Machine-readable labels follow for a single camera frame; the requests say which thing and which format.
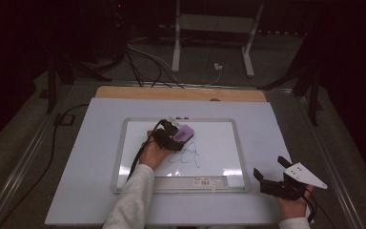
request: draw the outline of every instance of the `metal stand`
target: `metal stand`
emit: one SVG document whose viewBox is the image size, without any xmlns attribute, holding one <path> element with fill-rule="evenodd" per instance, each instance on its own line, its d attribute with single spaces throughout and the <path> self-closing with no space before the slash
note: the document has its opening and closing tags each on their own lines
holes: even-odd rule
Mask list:
<svg viewBox="0 0 366 229">
<path fill-rule="evenodd" d="M 185 14 L 180 13 L 180 0 L 176 0 L 176 24 L 172 71 L 174 73 L 179 72 L 181 50 L 180 30 L 243 32 L 249 34 L 248 43 L 242 47 L 243 62 L 246 68 L 246 75 L 248 75 L 248 77 L 253 77 L 254 68 L 249 52 L 254 41 L 262 11 L 263 5 L 260 4 L 255 18 Z"/>
</svg>

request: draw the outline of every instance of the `metal frame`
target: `metal frame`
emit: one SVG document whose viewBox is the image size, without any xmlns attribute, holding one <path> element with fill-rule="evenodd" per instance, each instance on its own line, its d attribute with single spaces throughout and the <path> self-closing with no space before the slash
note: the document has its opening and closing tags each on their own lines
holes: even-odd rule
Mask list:
<svg viewBox="0 0 366 229">
<path fill-rule="evenodd" d="M 243 32 L 249 34 L 248 43 L 242 47 L 243 62 L 245 64 L 246 75 L 248 77 L 254 76 L 254 68 L 252 66 L 249 52 L 251 50 L 254 36 L 257 31 L 258 22 L 260 20 L 261 12 L 263 11 L 263 4 L 259 4 L 255 18 L 242 17 L 219 17 L 208 15 L 193 15 L 180 13 L 180 0 L 176 0 L 176 22 L 174 35 L 174 50 L 172 71 L 179 72 L 180 67 L 180 31 L 181 30 L 197 30 L 197 31 L 227 31 L 227 32 Z"/>
<path fill-rule="evenodd" d="M 336 168 L 335 163 L 329 153 L 329 150 L 325 147 L 323 139 L 320 134 L 315 130 L 313 123 L 310 121 L 308 114 L 308 102 L 304 96 L 296 97 L 296 102 L 301 110 L 306 125 L 310 129 L 312 137 L 315 139 L 316 148 L 320 152 L 320 158 L 322 159 L 322 164 L 325 167 L 326 172 L 331 179 L 331 183 L 334 186 L 335 194 L 337 195 L 338 202 L 343 208 L 344 215 L 349 221 L 350 228 L 364 229 L 364 224 L 356 211 L 356 208 L 352 202 L 349 192 L 340 177 L 340 174 Z"/>
<path fill-rule="evenodd" d="M 25 177 L 27 171 L 32 165 L 33 160 L 41 147 L 43 139 L 47 134 L 48 128 L 50 127 L 50 125 L 52 125 L 53 121 L 55 120 L 56 114 L 58 114 L 61 105 L 67 98 L 70 90 L 71 90 L 70 85 L 62 85 L 57 103 L 55 106 L 52 107 L 52 112 L 50 114 L 46 114 L 42 123 L 37 129 L 33 139 L 31 140 L 27 150 L 19 159 L 16 166 L 11 171 L 4 186 L 2 187 L 2 190 L 0 191 L 0 220 L 6 214 L 11 200 L 13 199 L 17 189 L 22 183 L 23 178 Z"/>
</svg>

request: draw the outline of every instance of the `hand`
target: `hand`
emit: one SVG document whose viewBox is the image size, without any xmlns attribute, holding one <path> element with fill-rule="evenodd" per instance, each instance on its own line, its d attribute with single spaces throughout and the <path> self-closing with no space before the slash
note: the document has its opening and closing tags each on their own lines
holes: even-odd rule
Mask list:
<svg viewBox="0 0 366 229">
<path fill-rule="evenodd" d="M 307 185 L 307 189 L 312 192 L 313 185 Z M 310 193 L 305 191 L 304 197 L 309 198 Z M 283 219 L 302 218 L 305 217 L 307 211 L 307 202 L 303 198 L 297 200 L 287 200 L 284 198 L 275 198 L 280 207 L 281 216 Z"/>
<path fill-rule="evenodd" d="M 173 151 L 166 149 L 160 149 L 154 141 L 153 137 L 149 140 L 149 143 L 144 148 L 139 157 L 139 163 L 150 166 L 153 170 L 162 164 L 162 161 L 169 155 L 173 154 Z"/>
</svg>

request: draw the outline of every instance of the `black cable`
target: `black cable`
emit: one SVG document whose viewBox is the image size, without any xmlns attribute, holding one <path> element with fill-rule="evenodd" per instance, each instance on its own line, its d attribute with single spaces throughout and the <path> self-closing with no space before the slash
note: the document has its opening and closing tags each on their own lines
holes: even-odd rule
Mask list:
<svg viewBox="0 0 366 229">
<path fill-rule="evenodd" d="M 150 58 L 149 56 L 146 56 L 146 55 L 143 55 L 143 54 L 137 54 L 137 53 L 135 53 L 135 52 L 132 52 L 131 53 L 132 55 L 136 55 L 136 56 L 140 56 L 140 57 L 147 57 L 147 58 Z M 171 87 L 170 85 L 167 85 L 165 82 L 163 82 L 163 81 L 160 81 L 160 77 L 162 76 L 162 69 L 161 69 L 161 66 L 160 66 L 160 64 L 158 63 L 158 62 L 156 62 L 156 61 L 154 61 L 152 58 L 150 58 L 150 60 L 152 60 L 153 61 L 153 63 L 156 65 L 156 67 L 158 68 L 158 70 L 159 70 L 159 74 L 158 74 L 158 77 L 152 82 L 152 85 L 151 85 L 151 88 L 153 88 L 153 86 L 159 81 L 159 82 L 161 82 L 161 83 L 163 83 L 164 85 L 166 85 L 166 86 L 168 86 L 168 87 Z"/>
<path fill-rule="evenodd" d="M 131 66 L 133 66 L 132 67 L 133 75 L 135 76 L 135 79 L 138 82 L 139 87 L 142 87 L 141 79 L 139 78 L 139 76 L 138 76 L 138 74 L 136 72 L 136 67 L 134 66 L 134 64 L 132 62 L 132 58 L 131 58 L 131 56 L 130 56 L 130 54 L 128 52 L 125 52 L 125 53 L 126 53 L 127 57 L 129 58 L 129 61 L 130 61 Z"/>
<path fill-rule="evenodd" d="M 37 186 L 37 184 L 40 183 L 40 181 L 43 179 L 43 177 L 46 175 L 47 171 L 51 167 L 52 161 L 53 161 L 53 156 L 54 156 L 54 150 L 55 150 L 55 135 L 56 135 L 56 131 L 57 131 L 57 128 L 58 128 L 58 122 L 59 122 L 59 120 L 61 120 L 62 118 L 64 118 L 64 116 L 67 115 L 70 111 L 72 111 L 72 110 L 74 110 L 76 108 L 86 107 L 86 106 L 89 106 L 89 104 L 81 104 L 81 105 L 72 107 L 72 108 L 66 110 L 60 116 L 58 116 L 58 118 L 55 120 L 53 137 L 52 137 L 52 143 L 51 143 L 51 155 L 50 155 L 50 160 L 49 160 L 49 163 L 48 163 L 46 169 L 44 170 L 43 174 L 37 179 L 37 181 L 30 187 L 30 189 L 28 190 L 28 192 L 24 196 L 22 196 L 20 198 L 20 200 L 17 201 L 17 203 L 2 218 L 2 220 L 0 222 L 0 228 L 3 226 L 3 224 L 6 222 L 6 220 L 8 220 L 9 216 L 14 212 L 14 210 L 16 210 L 16 208 L 26 199 L 26 197 L 31 193 L 31 191 Z"/>
<path fill-rule="evenodd" d="M 317 202 L 316 202 L 316 199 L 314 196 L 312 196 L 312 193 L 306 188 L 305 191 L 304 191 L 304 194 L 305 192 L 308 192 L 310 194 L 309 198 L 314 202 L 315 206 L 314 206 L 314 209 L 315 209 L 315 215 L 316 215 L 316 212 L 317 212 Z"/>
<path fill-rule="evenodd" d="M 134 49 L 129 49 L 129 48 L 127 48 L 127 51 L 128 52 L 135 52 L 136 53 L 136 55 L 139 55 L 139 56 L 141 56 L 141 57 L 145 57 L 145 58 L 148 58 L 148 59 L 150 59 L 151 61 L 153 61 L 154 63 L 156 63 L 165 73 L 166 73 L 166 75 L 169 77 L 169 79 L 175 84 L 175 85 L 177 85 L 178 87 L 180 87 L 180 88 L 184 88 L 183 86 L 181 86 L 180 84 L 179 84 L 179 82 L 177 82 L 176 80 L 174 80 L 170 75 L 169 75 L 169 72 L 165 69 L 165 67 L 161 64 L 161 63 L 159 63 L 157 60 L 155 60 L 154 58 L 152 58 L 150 55 L 147 55 L 147 54 L 145 54 L 145 53 L 143 53 L 143 52 L 139 52 L 139 51 L 136 51 L 136 50 L 134 50 Z"/>
<path fill-rule="evenodd" d="M 126 62 L 126 64 L 128 64 L 128 65 L 130 65 L 131 67 L 132 67 L 132 69 L 135 71 L 135 73 L 137 74 L 137 75 L 139 75 L 140 77 L 142 77 L 142 78 L 144 78 L 144 79 L 148 79 L 148 80 L 150 80 L 150 81 L 153 81 L 152 79 L 150 79 L 150 78 L 148 78 L 147 76 L 145 76 L 145 75 L 143 75 L 136 67 L 135 67 L 135 65 L 133 64 L 133 62 L 132 63 L 129 63 L 129 62 L 127 62 L 127 61 L 125 61 Z M 163 81 L 161 81 L 161 80 L 158 80 L 159 82 L 161 82 L 161 83 L 163 83 L 165 86 L 167 86 L 167 87 L 169 87 L 169 88 L 171 88 L 172 86 L 171 85 L 169 85 L 169 84 L 167 84 L 167 83 L 165 83 L 165 82 L 163 82 Z"/>
<path fill-rule="evenodd" d="M 316 209 L 315 209 L 315 207 L 313 206 L 313 204 L 307 199 L 307 198 L 305 198 L 304 196 L 302 196 L 302 198 L 307 202 L 307 204 L 308 204 L 308 206 L 309 206 L 309 208 L 310 208 L 310 210 L 311 210 L 311 213 L 310 213 L 310 215 L 308 216 L 308 222 L 309 223 L 311 223 L 312 222 L 312 220 L 314 220 L 314 217 L 315 217 L 315 215 L 316 215 Z"/>
<path fill-rule="evenodd" d="M 158 123 L 156 123 L 155 127 L 153 127 L 153 130 L 151 132 L 151 134 L 148 136 L 147 140 L 142 144 L 141 148 L 139 149 L 138 153 L 135 156 L 135 159 L 132 162 L 132 167 L 130 169 L 130 173 L 129 176 L 127 177 L 127 181 L 130 179 L 130 177 L 132 176 L 133 171 L 135 170 L 135 166 L 138 163 L 138 159 L 139 157 L 142 155 L 142 152 L 144 152 L 145 147 L 151 143 L 150 139 L 151 137 L 153 137 L 153 134 L 155 133 L 157 127 L 160 125 L 160 123 L 162 122 L 162 120 L 158 121 Z"/>
<path fill-rule="evenodd" d="M 316 199 L 315 199 L 314 195 L 312 194 L 312 192 L 311 192 L 311 191 L 309 191 L 308 189 L 307 189 L 306 191 L 310 194 L 311 198 L 314 200 L 315 205 L 316 205 L 320 210 L 322 210 L 323 214 L 325 215 L 326 219 L 328 219 L 328 221 L 331 223 L 332 227 L 333 227 L 334 229 L 336 229 L 335 224 L 333 223 L 332 219 L 329 217 L 329 215 L 326 213 L 326 211 L 325 211 L 325 210 L 324 210 L 324 209 L 323 209 L 323 208 L 322 208 L 322 207 L 317 203 L 317 201 L 316 201 Z"/>
</svg>

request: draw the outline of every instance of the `whiteboard frame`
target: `whiteboard frame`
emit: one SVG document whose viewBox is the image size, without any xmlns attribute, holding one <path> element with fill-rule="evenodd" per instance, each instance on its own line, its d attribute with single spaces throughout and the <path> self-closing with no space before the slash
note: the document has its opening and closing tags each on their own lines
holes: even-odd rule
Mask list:
<svg viewBox="0 0 366 229">
<path fill-rule="evenodd" d="M 123 157 L 124 143 L 127 136 L 127 128 L 129 122 L 153 122 L 157 123 L 163 118 L 126 118 L 123 121 L 123 128 L 120 135 L 118 144 L 117 156 L 114 163 L 113 176 L 112 176 L 112 192 L 115 194 L 121 193 L 123 187 L 118 187 L 118 179 L 120 178 L 119 171 L 121 161 Z M 243 159 L 242 147 L 237 135 L 236 124 L 233 119 L 230 118 L 197 118 L 197 119 L 174 119 L 181 124 L 188 124 L 193 122 L 229 122 L 233 128 L 234 143 L 237 150 L 237 156 L 239 160 L 240 169 L 242 172 L 243 186 L 229 186 L 228 177 L 155 177 L 153 185 L 153 191 L 155 193 L 227 193 L 227 192 L 249 192 L 251 190 L 251 182 L 248 177 L 246 166 Z M 208 180 L 211 185 L 193 185 L 196 181 Z"/>
</svg>

